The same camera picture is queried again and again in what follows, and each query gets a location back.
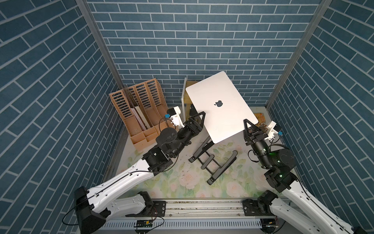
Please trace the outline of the silver laptop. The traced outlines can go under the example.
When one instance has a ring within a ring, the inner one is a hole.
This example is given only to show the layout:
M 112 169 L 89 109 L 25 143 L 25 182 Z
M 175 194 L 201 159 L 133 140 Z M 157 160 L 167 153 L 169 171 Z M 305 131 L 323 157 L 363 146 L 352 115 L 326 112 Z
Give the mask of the silver laptop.
M 186 88 L 197 112 L 205 112 L 204 126 L 214 143 L 244 130 L 243 120 L 258 120 L 230 78 L 221 71 Z

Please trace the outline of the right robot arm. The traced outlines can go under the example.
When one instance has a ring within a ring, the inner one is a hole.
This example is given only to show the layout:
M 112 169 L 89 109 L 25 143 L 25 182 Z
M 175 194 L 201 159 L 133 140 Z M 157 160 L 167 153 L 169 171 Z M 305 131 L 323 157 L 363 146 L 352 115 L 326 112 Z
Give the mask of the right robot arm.
M 268 184 L 301 209 L 299 212 L 286 204 L 278 194 L 267 190 L 257 198 L 259 213 L 280 217 L 303 234 L 365 233 L 363 228 L 353 227 L 339 218 L 303 186 L 300 179 L 291 172 L 296 161 L 288 147 L 279 144 L 280 149 L 272 151 L 272 145 L 266 142 L 269 139 L 269 131 L 263 131 L 247 119 L 243 124 L 245 143 L 252 147 L 258 163 L 266 170 L 265 178 Z

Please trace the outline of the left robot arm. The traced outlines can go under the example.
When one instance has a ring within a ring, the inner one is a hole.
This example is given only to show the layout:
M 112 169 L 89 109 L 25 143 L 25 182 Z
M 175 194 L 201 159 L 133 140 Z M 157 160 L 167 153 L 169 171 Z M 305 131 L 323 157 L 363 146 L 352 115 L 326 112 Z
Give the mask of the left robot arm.
M 157 144 L 133 166 L 100 185 L 76 189 L 74 211 L 80 232 L 92 234 L 114 217 L 149 214 L 153 201 L 148 193 L 140 192 L 128 199 L 120 196 L 139 183 L 171 169 L 172 160 L 202 131 L 205 116 L 205 112 L 200 112 L 190 117 L 179 131 L 172 127 L 163 129 L 156 138 Z

